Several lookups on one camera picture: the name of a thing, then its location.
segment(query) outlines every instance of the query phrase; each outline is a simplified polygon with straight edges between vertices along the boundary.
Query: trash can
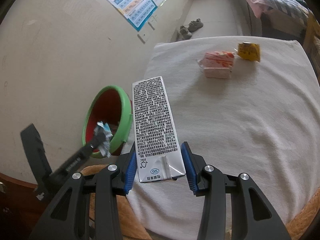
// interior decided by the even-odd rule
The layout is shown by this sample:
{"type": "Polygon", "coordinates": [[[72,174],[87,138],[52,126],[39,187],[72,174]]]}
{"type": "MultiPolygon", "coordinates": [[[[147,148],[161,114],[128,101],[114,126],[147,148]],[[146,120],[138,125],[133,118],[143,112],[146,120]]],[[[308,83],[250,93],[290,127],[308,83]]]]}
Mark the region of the trash can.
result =
{"type": "MultiPolygon", "coordinates": [[[[119,155],[123,143],[127,141],[132,124],[132,105],[128,95],[121,87],[107,86],[94,98],[84,121],[82,144],[85,145],[93,137],[97,122],[108,123],[113,137],[109,152],[119,155]]],[[[103,158],[99,150],[95,150],[93,158],[103,158]]]]}

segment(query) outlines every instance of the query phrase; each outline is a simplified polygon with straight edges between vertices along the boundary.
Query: gray shoe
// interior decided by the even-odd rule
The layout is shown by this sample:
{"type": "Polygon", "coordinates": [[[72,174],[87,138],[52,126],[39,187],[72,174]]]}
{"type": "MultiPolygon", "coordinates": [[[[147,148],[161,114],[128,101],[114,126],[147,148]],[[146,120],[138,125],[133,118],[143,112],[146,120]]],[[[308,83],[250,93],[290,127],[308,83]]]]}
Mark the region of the gray shoe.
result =
{"type": "Polygon", "coordinates": [[[189,40],[192,36],[192,33],[188,31],[188,29],[185,26],[180,26],[180,33],[183,36],[184,40],[189,40]]]}
{"type": "Polygon", "coordinates": [[[200,19],[197,19],[196,21],[191,21],[189,23],[188,30],[190,32],[195,32],[197,29],[200,29],[201,27],[203,27],[203,23],[201,22],[200,19]]]}

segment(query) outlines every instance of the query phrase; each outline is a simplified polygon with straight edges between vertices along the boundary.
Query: green rim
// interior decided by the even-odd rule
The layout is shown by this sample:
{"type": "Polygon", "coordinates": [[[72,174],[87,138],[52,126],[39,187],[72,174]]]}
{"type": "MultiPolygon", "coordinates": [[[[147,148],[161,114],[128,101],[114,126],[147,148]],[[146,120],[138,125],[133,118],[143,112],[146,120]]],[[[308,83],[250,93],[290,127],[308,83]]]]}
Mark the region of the green rim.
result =
{"type": "MultiPolygon", "coordinates": [[[[111,142],[110,142],[110,153],[115,152],[123,142],[126,142],[129,136],[131,124],[132,124],[132,108],[131,108],[131,102],[124,90],[121,87],[118,86],[107,86],[100,90],[100,92],[97,94],[97,96],[94,98],[93,102],[91,103],[91,106],[89,108],[89,111],[87,113],[87,116],[84,120],[84,125],[82,129],[82,144],[83,146],[86,144],[85,141],[85,132],[89,120],[89,116],[91,114],[91,111],[93,109],[94,104],[98,100],[98,98],[107,90],[114,89],[118,92],[120,100],[121,100],[121,119],[119,122],[119,127],[116,132],[116,134],[113,136],[111,142]]],[[[93,158],[104,158],[104,156],[101,155],[100,152],[92,153],[91,157],[93,158]]]]}

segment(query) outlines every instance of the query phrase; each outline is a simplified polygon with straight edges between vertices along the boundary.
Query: wall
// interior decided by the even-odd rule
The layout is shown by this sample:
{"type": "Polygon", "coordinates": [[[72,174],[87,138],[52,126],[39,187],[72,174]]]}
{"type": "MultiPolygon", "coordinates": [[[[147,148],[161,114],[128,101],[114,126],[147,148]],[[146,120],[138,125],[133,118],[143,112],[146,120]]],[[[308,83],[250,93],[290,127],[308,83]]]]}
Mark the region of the wall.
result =
{"type": "Polygon", "coordinates": [[[16,0],[0,26],[0,172],[35,182],[20,140],[32,122],[52,168],[63,163],[81,147],[95,95],[115,84],[131,96],[154,45],[176,35],[191,3],[167,0],[143,44],[106,0],[16,0]]]}

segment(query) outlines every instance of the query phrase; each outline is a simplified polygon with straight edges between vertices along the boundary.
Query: pink and orange package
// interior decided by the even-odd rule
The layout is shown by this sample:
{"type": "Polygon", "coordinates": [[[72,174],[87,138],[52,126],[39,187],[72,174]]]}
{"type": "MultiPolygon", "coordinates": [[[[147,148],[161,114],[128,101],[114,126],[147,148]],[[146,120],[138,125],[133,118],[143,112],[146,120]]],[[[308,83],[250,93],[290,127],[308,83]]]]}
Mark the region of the pink and orange package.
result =
{"type": "Polygon", "coordinates": [[[230,78],[235,54],[228,51],[206,52],[198,63],[208,78],[230,78]]]}

